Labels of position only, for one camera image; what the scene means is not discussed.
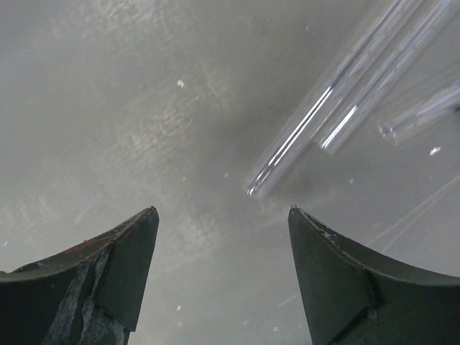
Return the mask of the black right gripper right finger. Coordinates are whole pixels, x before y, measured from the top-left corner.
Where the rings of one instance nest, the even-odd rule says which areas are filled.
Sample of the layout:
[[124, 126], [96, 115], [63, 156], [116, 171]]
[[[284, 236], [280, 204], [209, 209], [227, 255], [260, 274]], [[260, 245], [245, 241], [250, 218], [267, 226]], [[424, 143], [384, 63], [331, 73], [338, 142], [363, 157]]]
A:
[[290, 244], [313, 344], [458, 344], [459, 278], [414, 267], [293, 206]]

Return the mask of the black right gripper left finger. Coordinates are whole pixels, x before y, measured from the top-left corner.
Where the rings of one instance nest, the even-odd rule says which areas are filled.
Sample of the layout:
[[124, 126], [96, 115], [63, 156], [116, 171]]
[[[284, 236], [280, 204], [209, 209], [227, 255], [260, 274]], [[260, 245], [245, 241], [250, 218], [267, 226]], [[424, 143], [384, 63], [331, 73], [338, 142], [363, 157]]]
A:
[[51, 257], [1, 273], [2, 344], [127, 344], [159, 215], [150, 206]]

